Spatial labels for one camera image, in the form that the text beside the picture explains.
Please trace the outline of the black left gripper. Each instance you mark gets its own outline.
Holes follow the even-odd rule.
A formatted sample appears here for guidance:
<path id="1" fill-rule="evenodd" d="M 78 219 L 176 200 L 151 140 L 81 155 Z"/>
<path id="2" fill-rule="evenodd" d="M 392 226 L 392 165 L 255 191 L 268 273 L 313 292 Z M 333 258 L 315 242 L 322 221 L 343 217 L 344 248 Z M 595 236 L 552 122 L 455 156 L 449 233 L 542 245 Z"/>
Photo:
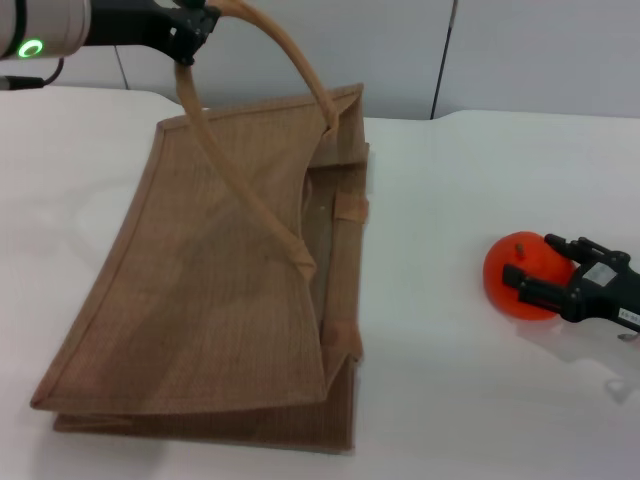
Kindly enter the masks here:
<path id="1" fill-rule="evenodd" d="M 202 33 L 211 33 L 221 10 L 207 0 L 89 0 L 91 20 L 86 46 L 141 45 L 192 66 L 202 46 Z M 191 29 L 173 35 L 173 15 L 180 11 Z"/>

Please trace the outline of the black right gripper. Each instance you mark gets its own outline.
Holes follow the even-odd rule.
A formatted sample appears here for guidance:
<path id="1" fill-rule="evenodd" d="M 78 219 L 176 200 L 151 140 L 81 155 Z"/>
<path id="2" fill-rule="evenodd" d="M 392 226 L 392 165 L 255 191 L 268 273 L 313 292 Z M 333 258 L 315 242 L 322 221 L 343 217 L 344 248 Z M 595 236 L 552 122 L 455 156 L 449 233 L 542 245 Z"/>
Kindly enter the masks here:
<path id="1" fill-rule="evenodd" d="M 553 313 L 572 323 L 606 319 L 640 334 L 640 274 L 630 267 L 629 254 L 607 249 L 586 237 L 567 241 L 546 234 L 544 242 L 555 252 L 580 265 L 575 271 L 555 270 L 552 280 L 528 274 L 506 264 L 502 284 L 519 304 Z"/>

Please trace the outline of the brown jute handbag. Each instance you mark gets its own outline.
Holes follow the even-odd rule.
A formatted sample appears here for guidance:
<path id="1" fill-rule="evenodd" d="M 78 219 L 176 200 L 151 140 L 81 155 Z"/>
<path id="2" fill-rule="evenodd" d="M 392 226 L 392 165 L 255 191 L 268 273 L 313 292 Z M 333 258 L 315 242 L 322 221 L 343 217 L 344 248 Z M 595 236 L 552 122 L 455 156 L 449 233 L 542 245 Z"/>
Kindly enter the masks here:
<path id="1" fill-rule="evenodd" d="M 113 246 L 30 405 L 59 432 L 353 448 L 369 146 L 361 85 L 325 88 L 244 0 L 309 94 L 159 123 Z"/>

